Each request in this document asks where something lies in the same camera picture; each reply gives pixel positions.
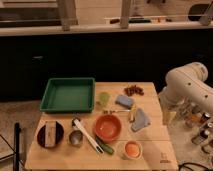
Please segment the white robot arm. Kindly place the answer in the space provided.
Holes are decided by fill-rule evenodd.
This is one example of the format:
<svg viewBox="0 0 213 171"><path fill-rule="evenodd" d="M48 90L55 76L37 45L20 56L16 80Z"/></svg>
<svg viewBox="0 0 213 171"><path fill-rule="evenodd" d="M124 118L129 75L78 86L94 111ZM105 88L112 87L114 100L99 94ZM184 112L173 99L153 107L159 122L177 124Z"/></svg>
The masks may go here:
<svg viewBox="0 0 213 171"><path fill-rule="evenodd" d="M174 68L166 74L166 86L158 94L164 125L169 124L175 109L186 99L213 115L213 88L205 84L207 78L208 70L200 62Z"/></svg>

